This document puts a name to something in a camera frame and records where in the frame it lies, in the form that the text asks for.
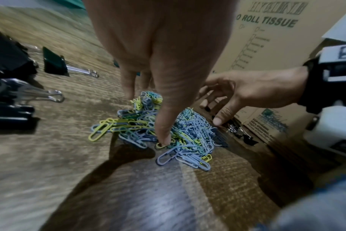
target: pile of paper clips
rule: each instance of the pile of paper clips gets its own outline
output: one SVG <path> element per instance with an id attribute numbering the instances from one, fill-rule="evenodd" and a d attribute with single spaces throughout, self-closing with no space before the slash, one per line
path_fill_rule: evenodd
<path id="1" fill-rule="evenodd" d="M 162 103 L 160 94 L 146 91 L 131 101 L 133 110 L 119 110 L 118 119 L 108 118 L 91 127 L 88 139 L 98 140 L 106 132 L 119 132 L 119 138 L 140 148 L 147 148 L 146 141 L 156 143 L 156 149 L 162 149 L 154 132 L 155 116 Z M 168 151 L 160 155 L 156 162 L 162 166 L 176 159 L 193 168 L 209 171 L 208 163 L 212 160 L 214 146 L 227 147 L 225 140 L 219 135 L 217 128 L 210 124 L 191 108 L 186 108 L 178 116 L 172 130 Z"/>

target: wood grain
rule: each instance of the wood grain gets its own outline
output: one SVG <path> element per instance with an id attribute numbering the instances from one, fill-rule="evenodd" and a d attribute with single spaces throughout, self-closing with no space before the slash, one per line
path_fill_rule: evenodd
<path id="1" fill-rule="evenodd" d="M 243 146 L 228 134 L 209 172 L 159 167 L 162 151 L 112 135 L 90 142 L 91 125 L 130 104 L 86 13 L 0 8 L 0 30 L 100 74 L 46 74 L 41 53 L 31 52 L 35 81 L 66 100 L 32 102 L 41 119 L 34 133 L 0 133 L 0 230 L 247 230 L 309 190 L 263 143 Z"/>

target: printed diagram on box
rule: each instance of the printed diagram on box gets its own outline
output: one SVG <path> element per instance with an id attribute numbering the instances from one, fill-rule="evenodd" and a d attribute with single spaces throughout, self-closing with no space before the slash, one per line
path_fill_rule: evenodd
<path id="1" fill-rule="evenodd" d="M 271 128 L 279 132 L 286 133 L 288 126 L 284 123 L 285 119 L 281 120 L 282 116 L 277 115 L 273 109 L 265 109 L 260 115 L 259 119 L 263 124 L 269 125 Z"/>
<path id="2" fill-rule="evenodd" d="M 230 66 L 229 70 L 242 70 L 245 69 L 248 63 L 254 58 L 255 54 L 262 49 L 267 42 L 270 41 L 268 38 L 263 38 L 258 33 L 264 31 L 257 27 L 254 34 L 249 38 L 249 40 L 244 45 L 243 49 L 236 57 L 233 64 Z"/>

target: hand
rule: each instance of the hand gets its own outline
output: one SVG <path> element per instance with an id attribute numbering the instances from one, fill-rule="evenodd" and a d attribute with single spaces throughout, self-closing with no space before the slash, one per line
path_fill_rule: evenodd
<path id="1" fill-rule="evenodd" d="M 117 60 L 121 85 L 134 98 L 151 76 L 163 104 L 155 130 L 163 145 L 181 111 L 190 106 L 225 47 L 236 0 L 85 0 L 102 45 Z"/>
<path id="2" fill-rule="evenodd" d="M 219 126 L 243 107 L 279 108 L 298 102 L 308 77 L 307 67 L 272 71 L 230 71 L 210 75 L 198 98 L 212 91 L 200 107 L 226 96 L 211 110 L 213 123 Z"/>

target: wooden surface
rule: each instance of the wooden surface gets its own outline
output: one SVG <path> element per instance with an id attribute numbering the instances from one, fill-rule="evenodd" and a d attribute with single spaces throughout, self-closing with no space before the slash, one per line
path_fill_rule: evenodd
<path id="1" fill-rule="evenodd" d="M 46 74 L 41 54 L 31 54 L 40 64 L 36 83 L 66 100 L 31 103 L 41 119 L 33 134 L 0 134 L 0 230 L 240 231 L 309 190 L 263 143 L 248 147 L 229 134 L 209 172 L 177 161 L 159 167 L 160 152 L 111 134 L 90 142 L 91 125 L 130 104 L 86 14 L 0 8 L 0 30 L 100 73 Z"/>

